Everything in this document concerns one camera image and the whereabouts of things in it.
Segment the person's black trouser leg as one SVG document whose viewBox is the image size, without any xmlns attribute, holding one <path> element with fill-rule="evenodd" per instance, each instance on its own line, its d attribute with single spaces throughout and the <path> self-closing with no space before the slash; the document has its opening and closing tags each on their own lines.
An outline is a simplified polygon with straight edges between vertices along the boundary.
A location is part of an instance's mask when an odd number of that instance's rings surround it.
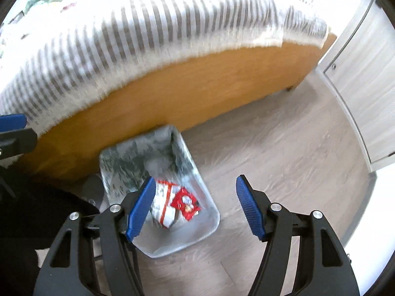
<svg viewBox="0 0 395 296">
<path fill-rule="evenodd" d="M 37 250 L 53 243 L 73 212 L 99 212 L 75 194 L 1 168 L 1 295 L 32 295 Z"/>
</svg>

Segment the red white snack wrapper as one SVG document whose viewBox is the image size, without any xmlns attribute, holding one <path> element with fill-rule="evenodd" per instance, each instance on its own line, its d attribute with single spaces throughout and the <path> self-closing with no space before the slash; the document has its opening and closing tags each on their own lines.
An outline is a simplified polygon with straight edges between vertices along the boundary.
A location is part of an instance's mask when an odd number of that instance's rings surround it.
<svg viewBox="0 0 395 296">
<path fill-rule="evenodd" d="M 166 180 L 156 180 L 156 192 L 151 205 L 151 216 L 162 228 L 184 224 L 201 212 L 194 194 L 184 186 Z"/>
</svg>

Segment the brown checkered blanket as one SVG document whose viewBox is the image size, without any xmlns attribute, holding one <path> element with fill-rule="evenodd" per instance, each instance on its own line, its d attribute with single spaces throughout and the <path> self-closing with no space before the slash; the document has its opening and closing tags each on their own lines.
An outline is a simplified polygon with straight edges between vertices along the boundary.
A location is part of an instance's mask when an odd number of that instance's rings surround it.
<svg viewBox="0 0 395 296">
<path fill-rule="evenodd" d="M 38 134 L 131 80 L 191 57 L 284 42 L 322 47 L 326 22 L 297 0 L 116 0 L 40 5 L 1 38 L 1 114 Z"/>
</svg>

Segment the orange wooden bed frame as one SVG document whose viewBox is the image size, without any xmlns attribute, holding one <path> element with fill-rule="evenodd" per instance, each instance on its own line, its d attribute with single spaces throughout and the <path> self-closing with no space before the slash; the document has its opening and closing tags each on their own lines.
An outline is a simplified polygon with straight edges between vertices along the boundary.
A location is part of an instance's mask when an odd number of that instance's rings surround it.
<svg viewBox="0 0 395 296">
<path fill-rule="evenodd" d="M 296 88 L 336 40 L 323 47 L 229 50 L 151 72 L 52 127 L 14 170 L 73 182 L 96 172 L 106 147 L 166 124 L 184 131 L 282 90 Z"/>
</svg>

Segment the white wardrobe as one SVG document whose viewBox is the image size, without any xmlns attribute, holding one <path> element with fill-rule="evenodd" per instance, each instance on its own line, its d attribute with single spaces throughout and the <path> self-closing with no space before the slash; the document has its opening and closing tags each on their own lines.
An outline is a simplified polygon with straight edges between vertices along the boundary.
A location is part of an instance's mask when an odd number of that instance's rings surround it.
<svg viewBox="0 0 395 296">
<path fill-rule="evenodd" d="M 394 163 L 394 27 L 377 0 L 361 0 L 317 71 L 349 119 L 369 171 Z"/>
</svg>

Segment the patterned grey trash bin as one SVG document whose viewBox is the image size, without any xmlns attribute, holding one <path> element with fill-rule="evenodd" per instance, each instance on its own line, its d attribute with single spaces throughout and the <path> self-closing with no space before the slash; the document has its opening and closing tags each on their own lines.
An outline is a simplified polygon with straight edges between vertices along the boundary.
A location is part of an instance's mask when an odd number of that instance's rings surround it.
<svg viewBox="0 0 395 296">
<path fill-rule="evenodd" d="M 201 177 L 186 143 L 176 127 L 168 125 L 121 142 L 99 155 L 100 173 L 108 201 L 119 204 L 152 176 L 156 195 L 141 233 L 133 244 L 150 258 L 159 258 L 192 246 L 213 234 L 220 212 Z M 185 188 L 190 203 L 200 210 L 187 220 L 171 206 L 176 193 Z"/>
</svg>

